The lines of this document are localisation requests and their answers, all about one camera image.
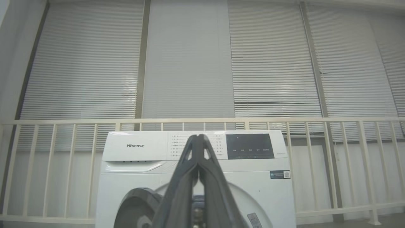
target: black display screen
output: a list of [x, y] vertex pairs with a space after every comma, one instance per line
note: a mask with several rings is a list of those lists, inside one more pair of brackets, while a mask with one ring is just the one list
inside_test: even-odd
[[274, 158], [269, 134], [227, 134], [228, 159]]

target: white washing machine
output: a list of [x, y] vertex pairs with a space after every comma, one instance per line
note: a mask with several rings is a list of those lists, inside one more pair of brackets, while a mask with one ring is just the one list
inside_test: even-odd
[[[296, 227], [281, 131], [126, 131], [107, 137], [96, 228], [149, 227], [185, 143], [194, 134], [208, 136], [248, 227]], [[202, 184], [196, 184], [193, 195], [204, 195]], [[196, 204], [201, 200], [196, 197]]]

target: railing baluster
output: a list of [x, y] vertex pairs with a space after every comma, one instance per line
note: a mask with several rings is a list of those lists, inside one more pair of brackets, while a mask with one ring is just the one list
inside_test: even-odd
[[250, 122], [245, 121], [245, 131], [249, 131], [249, 130], [250, 130]]
[[367, 187], [367, 195], [369, 198], [369, 204], [372, 205], [372, 209], [370, 210], [370, 222], [374, 225], [380, 225], [381, 223], [378, 221], [378, 214], [377, 209], [375, 208], [376, 200], [375, 200], [375, 192], [374, 192], [374, 185], [373, 185], [373, 174], [371, 172], [371, 164], [370, 164], [370, 155], [369, 149], [367, 146], [367, 139], [364, 131], [364, 124], [363, 121], [357, 121], [357, 129], [360, 138], [360, 146], [363, 156], [363, 165], [364, 165], [364, 172], [366, 174], [366, 187]]
[[2, 152], [2, 142], [3, 142], [3, 131], [4, 127], [2, 124], [0, 124], [0, 153]]
[[97, 149], [97, 131], [98, 131], [98, 124], [95, 124], [94, 125], [94, 134], [93, 134], [92, 159], [90, 161], [89, 192], [87, 193], [86, 217], [89, 217], [90, 207], [91, 207], [91, 203], [92, 203], [93, 169], [94, 169], [94, 158], [96, 157], [96, 149]]
[[21, 125], [17, 124], [17, 126], [15, 128], [13, 148], [11, 149], [9, 172], [7, 174], [6, 191], [4, 193], [3, 215], [7, 215], [7, 210], [9, 207], [11, 182], [13, 179], [15, 155], [17, 153], [17, 145], [18, 145], [18, 139], [20, 137], [20, 131], [21, 131]]
[[28, 171], [27, 171], [27, 179], [26, 179], [25, 192], [24, 192], [23, 216], [27, 216], [27, 212], [28, 212], [28, 199], [30, 196], [32, 167], [34, 166], [34, 156], [35, 156], [36, 142], [38, 140], [38, 131], [39, 131], [39, 125], [36, 124], [34, 127], [34, 134], [32, 136], [32, 141], [31, 141], [30, 158], [28, 160], [28, 169], [27, 169]]
[[44, 195], [44, 209], [42, 212], [43, 217], [46, 217], [48, 214], [48, 195], [49, 195], [49, 177], [51, 175], [51, 163], [53, 159], [53, 153], [55, 151], [55, 143], [56, 143], [56, 133], [58, 132], [58, 125], [53, 125], [52, 130], [52, 139], [51, 139], [51, 148], [49, 150], [49, 158], [48, 158], [48, 169], [47, 169], [47, 179], [45, 181], [45, 195]]
[[357, 198], [354, 195], [353, 172], [352, 172], [352, 166], [351, 166], [351, 162], [350, 162], [349, 145], [347, 144], [345, 122], [340, 122], [340, 128], [342, 129], [343, 146], [345, 148], [345, 154], [346, 154], [346, 166], [347, 166], [347, 170], [349, 172], [350, 194], [352, 196], [354, 205], [357, 205]]
[[[294, 198], [296, 199], [295, 194], [295, 185], [294, 185], [294, 172], [292, 168], [292, 144], [291, 144], [291, 134], [290, 134], [290, 123], [286, 122], [286, 132], [287, 132], [287, 144], [288, 144], [288, 157], [290, 160], [290, 173], [291, 173], [291, 180], [292, 180], [292, 192], [294, 194]], [[297, 204], [294, 203], [295, 211], [298, 211]]]
[[378, 122], [377, 121], [374, 122], [374, 125], [375, 125], [375, 133], [377, 135], [378, 148], [379, 148], [379, 152], [380, 152], [382, 173], [384, 175], [384, 184], [385, 184], [385, 192], [386, 192], [386, 196], [387, 196], [387, 201], [391, 201], [390, 188], [388, 185], [388, 171], [387, 171], [387, 165], [385, 163], [384, 146], [382, 144], [381, 133], [380, 133]]
[[401, 157], [399, 156], [398, 142], [396, 141], [394, 123], [392, 121], [390, 121], [390, 129], [391, 129], [392, 143], [394, 145], [394, 151], [395, 151], [396, 166], [398, 167], [399, 182], [401, 183], [402, 199], [404, 200], [405, 199], [405, 184], [404, 184], [404, 177], [403, 177], [403, 173], [402, 173], [403, 169], [402, 169], [402, 165], [401, 165]]
[[332, 187], [333, 208], [337, 208], [335, 174], [333, 172], [332, 152], [331, 152], [331, 149], [330, 149], [328, 124], [326, 122], [324, 122], [324, 131], [325, 131], [326, 153], [328, 155], [330, 184], [331, 184], [331, 187]]
[[313, 170], [314, 161], [313, 161], [311, 137], [310, 137], [310, 134], [309, 134], [308, 122], [305, 122], [305, 135], [307, 137], [308, 154], [309, 154], [309, 166], [310, 166], [310, 169], [311, 169], [313, 200], [314, 200], [314, 204], [315, 204], [315, 210], [317, 211], [319, 209], [318, 199], [317, 199], [318, 194], [317, 194], [317, 191], [316, 191], [315, 171]]
[[72, 143], [70, 144], [70, 157], [69, 157], [69, 167], [68, 167], [68, 183], [66, 186], [66, 196], [65, 196], [65, 218], [69, 214], [69, 195], [70, 195], [70, 179], [72, 176], [73, 158], [75, 155], [75, 145], [76, 145], [76, 133], [77, 124], [73, 125]]
[[121, 131], [121, 123], [115, 123], [115, 131]]

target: hisense logo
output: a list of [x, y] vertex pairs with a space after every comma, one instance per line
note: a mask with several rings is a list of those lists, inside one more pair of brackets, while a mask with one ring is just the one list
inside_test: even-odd
[[145, 145], [132, 145], [132, 144], [127, 144], [127, 147], [145, 147]]

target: handrail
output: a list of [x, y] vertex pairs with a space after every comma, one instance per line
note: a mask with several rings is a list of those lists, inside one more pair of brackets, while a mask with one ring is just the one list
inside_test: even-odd
[[239, 118], [164, 118], [164, 119], [65, 119], [65, 120], [0, 120], [3, 125], [15, 124], [113, 124], [113, 123], [244, 123], [244, 122], [374, 122], [405, 121], [405, 117], [239, 117]]

